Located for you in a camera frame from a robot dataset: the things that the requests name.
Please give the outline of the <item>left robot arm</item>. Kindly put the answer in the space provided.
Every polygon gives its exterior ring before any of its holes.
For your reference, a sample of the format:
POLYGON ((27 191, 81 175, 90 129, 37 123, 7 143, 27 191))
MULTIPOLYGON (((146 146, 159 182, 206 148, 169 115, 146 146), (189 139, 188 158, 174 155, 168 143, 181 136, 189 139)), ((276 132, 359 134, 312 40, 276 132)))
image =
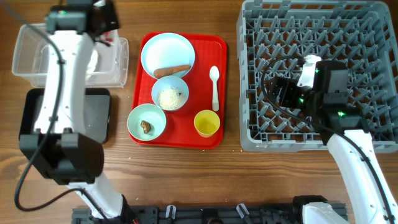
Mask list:
POLYGON ((119 28, 112 1, 67 1, 51 7, 40 31, 51 46, 49 72, 39 116, 19 147, 46 179, 76 192, 97 220, 137 223, 125 196, 114 190, 103 171, 102 144, 86 135, 85 76, 95 44, 119 28))

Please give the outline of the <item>white tissue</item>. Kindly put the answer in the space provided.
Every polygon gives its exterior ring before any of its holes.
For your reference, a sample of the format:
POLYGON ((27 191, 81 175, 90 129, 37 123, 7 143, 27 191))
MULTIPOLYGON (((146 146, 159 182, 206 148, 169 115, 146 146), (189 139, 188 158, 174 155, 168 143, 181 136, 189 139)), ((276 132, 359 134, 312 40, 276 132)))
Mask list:
POLYGON ((94 49, 93 53, 91 54, 90 62, 88 63, 88 66, 86 69, 86 76, 85 76, 86 81, 91 77, 93 72, 96 70, 96 66, 98 64, 98 58, 99 58, 99 54, 98 54, 97 50, 94 49))

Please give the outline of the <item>red snack wrapper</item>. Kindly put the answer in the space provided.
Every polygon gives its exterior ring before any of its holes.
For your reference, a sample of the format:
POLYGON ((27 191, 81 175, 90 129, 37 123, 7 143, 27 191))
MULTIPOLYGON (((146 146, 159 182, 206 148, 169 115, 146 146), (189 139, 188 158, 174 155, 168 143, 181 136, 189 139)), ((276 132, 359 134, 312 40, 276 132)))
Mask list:
POLYGON ((103 37, 107 42, 114 42, 115 36, 117 34, 117 30, 111 30, 109 32, 105 32, 103 37))

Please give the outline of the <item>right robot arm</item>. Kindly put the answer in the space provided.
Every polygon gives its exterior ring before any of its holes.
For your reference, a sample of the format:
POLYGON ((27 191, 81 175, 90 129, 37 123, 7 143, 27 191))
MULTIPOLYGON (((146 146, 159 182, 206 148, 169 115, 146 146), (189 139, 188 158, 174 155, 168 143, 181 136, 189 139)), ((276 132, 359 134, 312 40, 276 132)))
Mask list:
POLYGON ((309 68, 299 80, 261 77, 264 97, 281 113, 320 134, 341 172, 357 223, 397 223, 397 202, 377 161, 366 119, 348 104, 346 65, 298 60, 309 68))

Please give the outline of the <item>orange carrot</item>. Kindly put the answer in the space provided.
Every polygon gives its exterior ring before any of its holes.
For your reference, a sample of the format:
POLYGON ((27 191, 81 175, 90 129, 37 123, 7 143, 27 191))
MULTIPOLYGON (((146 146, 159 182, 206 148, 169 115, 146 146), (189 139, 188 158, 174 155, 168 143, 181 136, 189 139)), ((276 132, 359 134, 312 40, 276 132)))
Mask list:
POLYGON ((189 70, 191 68, 190 65, 179 65, 175 67, 168 67, 168 68, 159 68, 154 71, 154 76, 158 79, 173 75, 178 72, 182 72, 185 70, 189 70))

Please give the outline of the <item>light blue rice bowl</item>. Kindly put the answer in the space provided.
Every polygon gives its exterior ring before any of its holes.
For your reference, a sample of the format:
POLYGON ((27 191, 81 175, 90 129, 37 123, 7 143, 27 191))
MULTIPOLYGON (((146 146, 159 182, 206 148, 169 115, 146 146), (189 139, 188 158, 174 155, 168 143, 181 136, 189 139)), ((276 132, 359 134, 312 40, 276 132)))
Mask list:
POLYGON ((188 100, 188 85, 179 77, 163 77, 155 82, 151 96, 153 102, 165 111, 179 110, 188 100))

